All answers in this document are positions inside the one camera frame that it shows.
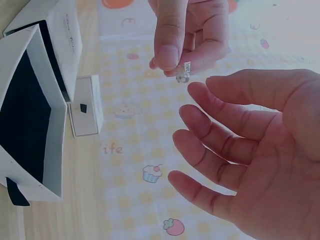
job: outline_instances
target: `left hand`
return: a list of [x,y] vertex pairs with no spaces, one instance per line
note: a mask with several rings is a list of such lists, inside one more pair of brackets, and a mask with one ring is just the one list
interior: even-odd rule
[[227,0],[148,0],[157,16],[150,68],[167,77],[191,62],[191,74],[205,71],[228,51]]

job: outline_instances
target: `fingernail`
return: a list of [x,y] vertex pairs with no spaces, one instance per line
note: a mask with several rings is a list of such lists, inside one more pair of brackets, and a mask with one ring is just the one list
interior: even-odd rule
[[159,64],[164,71],[170,71],[177,67],[178,59],[178,48],[173,45],[161,46],[158,52],[156,62]]

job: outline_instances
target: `white packaging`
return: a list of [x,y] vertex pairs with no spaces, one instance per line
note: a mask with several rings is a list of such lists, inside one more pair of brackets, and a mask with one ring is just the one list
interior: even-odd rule
[[27,201],[62,199],[66,114],[39,25],[2,38],[0,183],[8,187],[13,204],[19,205],[19,191]]
[[76,80],[73,103],[68,105],[75,137],[99,134],[104,123],[98,75]]
[[72,102],[82,41],[74,0],[30,0],[5,29],[8,36],[39,24],[55,78],[67,103]]

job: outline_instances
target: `cartoon print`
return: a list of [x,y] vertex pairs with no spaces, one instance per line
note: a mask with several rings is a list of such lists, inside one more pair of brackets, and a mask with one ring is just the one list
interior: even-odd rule
[[103,6],[107,9],[123,9],[130,6],[134,0],[102,0]]
[[253,24],[250,24],[250,28],[252,30],[258,30],[260,28],[260,24],[258,24],[257,26],[253,25]]
[[161,75],[158,71],[148,69],[143,73],[143,77],[146,79],[158,79]]
[[239,0],[228,0],[229,14],[233,13],[238,7]]
[[136,60],[136,59],[139,58],[139,55],[136,54],[136,53],[128,53],[128,54],[126,55],[126,58],[127,58],[127,59],[130,59],[130,60]]
[[179,236],[184,233],[185,226],[180,220],[169,218],[163,222],[163,229],[171,236]]
[[142,109],[134,103],[132,98],[126,98],[121,103],[115,105],[111,112],[117,119],[130,119],[134,115],[142,114]]
[[261,39],[261,40],[260,40],[260,43],[261,43],[261,46],[262,46],[264,49],[268,49],[268,48],[269,48],[269,43],[267,42],[267,40]]
[[135,23],[136,23],[136,20],[134,18],[125,18],[121,22],[121,27],[126,27]]
[[143,175],[142,178],[148,183],[155,184],[158,179],[162,176],[162,172],[160,169],[160,165],[152,166],[147,165],[143,168]]

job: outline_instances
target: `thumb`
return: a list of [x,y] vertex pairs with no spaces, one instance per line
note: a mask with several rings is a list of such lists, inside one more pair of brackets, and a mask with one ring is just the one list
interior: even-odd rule
[[158,0],[154,34],[156,66],[164,71],[177,67],[185,39],[188,0]]

